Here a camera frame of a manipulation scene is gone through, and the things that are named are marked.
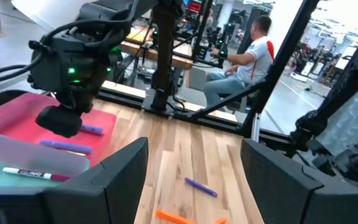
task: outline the purple marker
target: purple marker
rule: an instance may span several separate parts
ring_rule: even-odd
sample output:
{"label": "purple marker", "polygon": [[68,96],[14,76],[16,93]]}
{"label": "purple marker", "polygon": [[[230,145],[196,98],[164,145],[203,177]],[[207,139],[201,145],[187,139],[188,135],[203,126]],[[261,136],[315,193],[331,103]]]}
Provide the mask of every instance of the purple marker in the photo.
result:
{"label": "purple marker", "polygon": [[72,143],[67,143],[67,142],[51,141],[51,140],[44,139],[44,140],[40,141],[40,144],[43,146],[52,147],[55,149],[62,149],[62,150],[66,150],[66,151],[77,152],[77,153],[82,153],[85,155],[89,155],[92,153],[92,147],[82,146],[82,145],[77,145],[77,144],[72,144]]}
{"label": "purple marker", "polygon": [[87,133],[92,133],[92,134],[97,134],[97,135],[103,134],[103,128],[99,128],[99,127],[87,125],[87,124],[81,125],[81,131],[84,131]]}
{"label": "purple marker", "polygon": [[209,194],[212,197],[218,197],[218,193],[216,193],[215,191],[207,188],[205,185],[196,182],[195,180],[191,180],[190,178],[185,177],[185,182],[187,184],[190,184],[191,186],[199,189],[199,190],[202,190],[203,192]]}

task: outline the clear plastic bin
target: clear plastic bin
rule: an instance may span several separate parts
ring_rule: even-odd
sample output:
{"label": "clear plastic bin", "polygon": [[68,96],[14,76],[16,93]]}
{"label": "clear plastic bin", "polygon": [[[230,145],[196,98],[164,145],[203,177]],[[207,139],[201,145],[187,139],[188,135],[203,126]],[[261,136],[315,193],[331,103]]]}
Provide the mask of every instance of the clear plastic bin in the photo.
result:
{"label": "clear plastic bin", "polygon": [[83,113],[83,124],[97,126],[103,129],[103,135],[79,132],[71,138],[64,138],[51,131],[41,128],[35,119],[47,106],[58,105],[58,101],[49,96],[26,93],[0,106],[0,134],[12,139],[39,144],[43,139],[63,141],[92,147],[92,153],[86,157],[90,166],[95,166],[104,159],[102,152],[110,147],[112,132],[117,121],[114,114],[99,110]]}
{"label": "clear plastic bin", "polygon": [[4,167],[33,170],[75,177],[89,169],[86,157],[0,135],[0,187],[53,187],[59,182],[16,174]]}

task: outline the orange marker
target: orange marker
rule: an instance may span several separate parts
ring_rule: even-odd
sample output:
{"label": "orange marker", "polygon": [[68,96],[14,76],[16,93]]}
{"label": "orange marker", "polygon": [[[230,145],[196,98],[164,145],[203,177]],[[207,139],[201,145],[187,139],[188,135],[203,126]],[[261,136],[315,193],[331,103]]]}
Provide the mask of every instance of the orange marker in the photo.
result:
{"label": "orange marker", "polygon": [[215,221],[215,224],[227,224],[227,219],[220,218],[220,219]]}
{"label": "orange marker", "polygon": [[157,209],[155,211],[155,215],[161,219],[169,220],[169,221],[177,223],[177,224],[196,224],[195,222],[193,222],[191,220],[180,217],[179,215],[176,215],[176,214],[168,213],[161,209]]}

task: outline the wooden surface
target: wooden surface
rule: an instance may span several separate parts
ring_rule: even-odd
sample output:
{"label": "wooden surface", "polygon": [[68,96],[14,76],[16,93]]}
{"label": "wooden surface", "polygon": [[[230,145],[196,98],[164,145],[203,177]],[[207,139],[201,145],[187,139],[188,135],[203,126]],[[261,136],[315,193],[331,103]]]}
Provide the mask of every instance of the wooden surface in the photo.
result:
{"label": "wooden surface", "polygon": [[[131,33],[127,36],[127,39],[132,39],[132,40],[142,42],[146,33],[147,33],[147,28],[137,27],[137,28],[131,30]],[[146,40],[150,40],[151,33],[152,32],[150,31],[149,36],[146,38]],[[130,43],[127,41],[123,41],[123,42],[121,42],[120,47],[123,52],[134,55],[138,51],[140,45]],[[193,53],[190,44],[182,44],[181,46],[173,49],[173,51],[180,53],[180,54],[188,55],[188,56],[191,56]],[[143,50],[139,51],[139,55],[143,55]],[[157,61],[158,53],[156,50],[150,49],[148,52],[146,52],[145,57],[147,59]],[[176,67],[176,68],[182,68],[184,70],[189,70],[193,67],[193,61],[174,55],[172,57],[172,66]]]}
{"label": "wooden surface", "polygon": [[[139,137],[149,139],[149,163],[136,224],[158,224],[158,208],[197,224],[263,223],[240,159],[242,138],[222,131],[168,120],[139,110],[95,100],[94,108],[116,114],[117,124],[105,158]],[[218,193],[213,198],[185,184],[189,177]]]}
{"label": "wooden surface", "polygon": [[[117,83],[110,82],[110,81],[105,81],[103,83],[103,87],[111,89],[111,90],[120,91],[120,92],[123,92],[123,93],[128,93],[128,94],[138,96],[138,97],[142,97],[142,98],[146,97],[146,92],[144,90],[140,90],[140,89],[136,89],[136,88],[133,88],[133,87],[117,84]],[[184,104],[185,104],[186,109],[189,109],[191,111],[198,111],[198,110],[204,108],[204,106],[196,105],[196,104],[189,103],[189,102],[184,102]],[[237,118],[236,118],[236,116],[234,114],[225,113],[225,112],[216,110],[216,111],[211,112],[209,115],[215,116],[215,117],[218,117],[218,118],[222,118],[222,119],[226,119],[226,120],[229,120],[229,121],[237,122]]]}

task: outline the dry erase marker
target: dry erase marker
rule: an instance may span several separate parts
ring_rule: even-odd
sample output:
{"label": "dry erase marker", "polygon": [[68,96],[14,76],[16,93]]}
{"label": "dry erase marker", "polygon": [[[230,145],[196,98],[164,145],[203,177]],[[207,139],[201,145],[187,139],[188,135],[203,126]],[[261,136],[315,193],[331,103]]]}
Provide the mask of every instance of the dry erase marker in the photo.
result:
{"label": "dry erase marker", "polygon": [[40,141],[40,144],[43,146],[48,146],[48,147],[52,147],[55,149],[67,150],[67,151],[71,151],[71,152],[82,153],[85,155],[89,155],[92,153],[92,147],[78,145],[78,144],[72,144],[72,143],[67,143],[67,142],[51,141],[51,140],[44,139],[44,140]]}
{"label": "dry erase marker", "polygon": [[65,181],[65,180],[70,179],[70,177],[67,177],[64,175],[48,174],[48,173],[44,173],[44,172],[16,169],[16,168],[12,168],[12,167],[4,167],[2,169],[2,171],[5,173],[8,173],[8,174],[24,175],[27,177],[35,177],[35,178],[41,178],[41,179],[47,179],[47,180]]}
{"label": "dry erase marker", "polygon": [[218,193],[216,193],[215,191],[207,188],[203,184],[198,183],[195,180],[191,180],[190,178],[185,177],[185,181],[186,181],[187,184],[190,184],[191,186],[193,186],[193,187],[195,187],[195,188],[197,188],[199,190],[202,190],[203,192],[209,194],[212,197],[217,197],[218,196]]}
{"label": "dry erase marker", "polygon": [[87,124],[81,125],[81,131],[87,132],[87,133],[92,133],[92,134],[97,134],[97,135],[103,134],[103,128],[99,128],[99,127],[87,125]]}

